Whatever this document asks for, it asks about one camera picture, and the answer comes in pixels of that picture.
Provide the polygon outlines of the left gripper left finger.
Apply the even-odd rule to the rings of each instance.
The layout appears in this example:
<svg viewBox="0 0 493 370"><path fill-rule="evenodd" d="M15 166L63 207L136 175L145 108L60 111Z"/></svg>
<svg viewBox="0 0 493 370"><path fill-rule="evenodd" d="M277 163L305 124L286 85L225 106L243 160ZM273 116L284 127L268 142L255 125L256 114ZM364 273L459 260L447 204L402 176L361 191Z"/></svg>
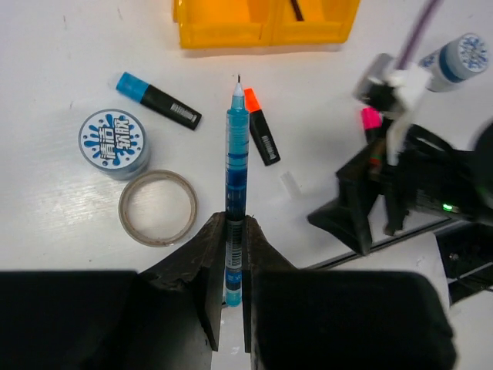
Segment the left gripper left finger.
<svg viewBox="0 0 493 370"><path fill-rule="evenodd" d="M226 216L216 212L198 233L158 264L139 274L164 291L189 291L213 351L220 342L226 250Z"/></svg>

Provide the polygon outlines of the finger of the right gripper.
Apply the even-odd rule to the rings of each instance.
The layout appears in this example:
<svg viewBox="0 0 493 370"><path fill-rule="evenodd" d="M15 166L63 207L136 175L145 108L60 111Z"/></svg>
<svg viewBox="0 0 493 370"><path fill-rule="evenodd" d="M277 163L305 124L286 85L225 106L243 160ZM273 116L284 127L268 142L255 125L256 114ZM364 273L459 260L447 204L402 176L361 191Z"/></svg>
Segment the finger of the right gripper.
<svg viewBox="0 0 493 370"><path fill-rule="evenodd" d="M349 200L351 186L355 186L356 194L363 200L376 200L382 194L381 185L373 181L369 174L374 147L374 144L367 144L336 172L342 200Z"/></svg>
<svg viewBox="0 0 493 370"><path fill-rule="evenodd" d="M368 220L374 205L369 181L339 182L339 194L308 214L310 224L335 236L358 255L367 255L373 244Z"/></svg>

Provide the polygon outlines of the blue gel pen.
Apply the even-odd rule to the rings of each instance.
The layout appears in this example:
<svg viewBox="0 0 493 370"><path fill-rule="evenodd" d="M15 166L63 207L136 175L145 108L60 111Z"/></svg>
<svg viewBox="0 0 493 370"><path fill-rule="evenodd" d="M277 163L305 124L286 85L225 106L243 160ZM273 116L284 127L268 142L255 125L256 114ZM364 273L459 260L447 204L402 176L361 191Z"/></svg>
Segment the blue gel pen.
<svg viewBox="0 0 493 370"><path fill-rule="evenodd" d="M226 112L225 211L226 264L225 302L230 307L241 303L242 229L247 202L247 167L250 114L246 108L241 78Z"/></svg>

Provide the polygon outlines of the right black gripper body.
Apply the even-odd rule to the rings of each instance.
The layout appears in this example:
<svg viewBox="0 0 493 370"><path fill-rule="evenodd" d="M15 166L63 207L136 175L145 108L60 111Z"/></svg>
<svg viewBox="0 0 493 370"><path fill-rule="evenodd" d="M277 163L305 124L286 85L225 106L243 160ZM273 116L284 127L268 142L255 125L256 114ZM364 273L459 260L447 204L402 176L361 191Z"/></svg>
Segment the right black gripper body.
<svg viewBox="0 0 493 370"><path fill-rule="evenodd" d="M478 219L472 152L456 150L431 131L413 125L404 137L397 165L370 159L369 176L383 190L386 235L404 229L411 211L453 220Z"/></svg>

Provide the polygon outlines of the pink cap black highlighter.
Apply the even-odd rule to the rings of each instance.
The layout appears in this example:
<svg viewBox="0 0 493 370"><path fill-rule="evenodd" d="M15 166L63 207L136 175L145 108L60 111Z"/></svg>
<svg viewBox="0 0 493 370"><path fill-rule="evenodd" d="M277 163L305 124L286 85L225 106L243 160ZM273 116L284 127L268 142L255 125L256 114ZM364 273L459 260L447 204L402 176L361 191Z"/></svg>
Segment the pink cap black highlighter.
<svg viewBox="0 0 493 370"><path fill-rule="evenodd" d="M364 135L367 143L372 142L378 137L382 125L380 113L368 106L361 110L361 122L364 128Z"/></svg>

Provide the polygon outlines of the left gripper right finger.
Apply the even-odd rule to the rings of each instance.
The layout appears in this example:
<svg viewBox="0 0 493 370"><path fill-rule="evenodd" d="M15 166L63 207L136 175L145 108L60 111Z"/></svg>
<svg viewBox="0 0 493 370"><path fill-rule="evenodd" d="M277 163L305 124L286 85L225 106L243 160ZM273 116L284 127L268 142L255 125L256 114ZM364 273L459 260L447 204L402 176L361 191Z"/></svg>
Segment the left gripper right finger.
<svg viewBox="0 0 493 370"><path fill-rule="evenodd" d="M251 216L245 216L242 229L242 307L246 353L251 353L253 273L296 269L268 242L258 221Z"/></svg>

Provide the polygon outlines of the red pen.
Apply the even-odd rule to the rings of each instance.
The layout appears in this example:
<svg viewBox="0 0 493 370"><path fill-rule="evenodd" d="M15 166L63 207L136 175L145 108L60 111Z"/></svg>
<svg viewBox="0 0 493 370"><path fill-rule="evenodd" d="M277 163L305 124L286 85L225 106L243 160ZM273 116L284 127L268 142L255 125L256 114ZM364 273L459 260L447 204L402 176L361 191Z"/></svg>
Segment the red pen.
<svg viewBox="0 0 493 370"><path fill-rule="evenodd" d="M293 9L293 13L295 15L295 19L298 22L302 22L304 20L302 11L300 9L300 5L297 0L290 0L291 7Z"/></svg>

